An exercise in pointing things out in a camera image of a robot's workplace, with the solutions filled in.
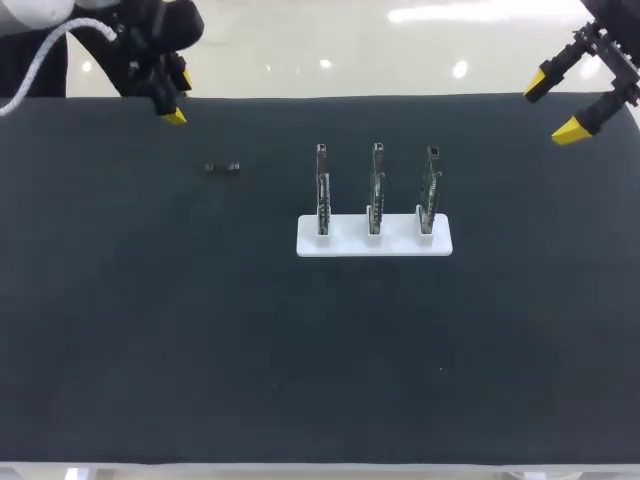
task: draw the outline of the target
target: white stand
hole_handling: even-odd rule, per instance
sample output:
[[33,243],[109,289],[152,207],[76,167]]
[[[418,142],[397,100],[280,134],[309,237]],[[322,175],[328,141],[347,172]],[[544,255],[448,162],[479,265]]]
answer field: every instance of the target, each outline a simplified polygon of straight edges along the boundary
[[362,215],[332,215],[329,235],[318,235],[316,215],[298,219],[297,252],[301,257],[444,257],[453,253],[449,219],[437,214],[433,233],[420,229],[413,214],[385,214],[379,235],[369,233],[369,209]]

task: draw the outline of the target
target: white floor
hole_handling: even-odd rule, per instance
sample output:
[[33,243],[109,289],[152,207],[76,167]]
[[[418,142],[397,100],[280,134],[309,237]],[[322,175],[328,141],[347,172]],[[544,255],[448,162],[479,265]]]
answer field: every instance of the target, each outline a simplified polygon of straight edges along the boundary
[[[538,65],[571,42],[572,31],[590,19],[579,0],[196,3],[204,16],[206,31],[202,41],[185,52],[196,97],[522,92]],[[75,41],[69,48],[69,95],[116,95],[90,55]],[[608,90],[611,80],[612,75],[599,60],[587,57],[567,75],[558,90]],[[567,119],[572,113],[567,112]],[[640,119],[639,111],[635,115]],[[558,119],[558,127],[565,120]],[[64,478],[66,468],[53,470],[55,473],[39,473],[37,469],[26,473],[30,479]],[[225,476],[234,477],[229,480],[256,478]],[[320,480],[318,475],[304,476]],[[322,480],[325,477],[347,478],[343,474],[323,474]],[[371,477],[380,475],[360,474],[360,478]],[[204,479],[220,475],[136,469],[130,473],[121,471],[116,478]],[[493,480],[491,474],[482,478]]]

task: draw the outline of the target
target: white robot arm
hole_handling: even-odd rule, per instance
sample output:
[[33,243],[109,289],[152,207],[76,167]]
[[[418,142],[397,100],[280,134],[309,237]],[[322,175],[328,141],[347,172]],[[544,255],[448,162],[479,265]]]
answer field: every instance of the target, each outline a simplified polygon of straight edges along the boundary
[[74,4],[93,10],[118,3],[120,0],[0,0],[0,37],[56,27],[71,16]]

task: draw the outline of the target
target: dark tabletop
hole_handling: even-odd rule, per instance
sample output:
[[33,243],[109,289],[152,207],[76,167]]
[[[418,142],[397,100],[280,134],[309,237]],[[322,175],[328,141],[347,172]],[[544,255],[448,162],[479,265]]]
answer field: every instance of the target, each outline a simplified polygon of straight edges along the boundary
[[[640,463],[640,132],[594,95],[38,100],[0,121],[0,461]],[[303,259],[445,163],[447,258]],[[238,176],[205,163],[239,162]]]

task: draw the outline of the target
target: small electronic component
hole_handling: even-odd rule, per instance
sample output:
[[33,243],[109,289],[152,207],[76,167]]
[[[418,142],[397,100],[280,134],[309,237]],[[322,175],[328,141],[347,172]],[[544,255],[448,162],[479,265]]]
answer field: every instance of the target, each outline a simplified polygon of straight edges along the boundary
[[216,163],[207,163],[204,166],[204,173],[239,173],[240,164],[230,163],[228,165],[218,165]]
[[318,235],[329,235],[331,221],[331,187],[327,146],[319,144],[316,149],[316,186],[318,206]]
[[373,165],[371,172],[371,182],[369,190],[369,233],[379,235],[382,225],[382,214],[384,213],[384,145],[375,143],[373,145]]
[[427,161],[422,177],[420,205],[418,207],[420,228],[425,235],[433,233],[433,222],[436,218],[440,197],[441,177],[440,149],[438,147],[428,147]]

